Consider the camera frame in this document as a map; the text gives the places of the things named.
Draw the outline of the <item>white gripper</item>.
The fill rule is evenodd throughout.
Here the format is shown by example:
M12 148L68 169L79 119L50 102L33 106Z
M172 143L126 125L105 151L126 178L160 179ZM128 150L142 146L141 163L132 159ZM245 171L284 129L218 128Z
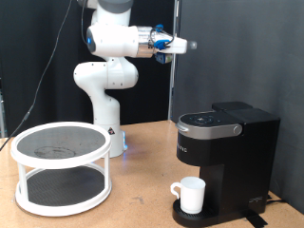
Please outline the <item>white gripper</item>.
M163 35L158 35L156 41L154 42L154 49L161 53L172 53L172 54L184 54L188 48L194 50L197 48L196 41L187 41L179 37L172 37Z

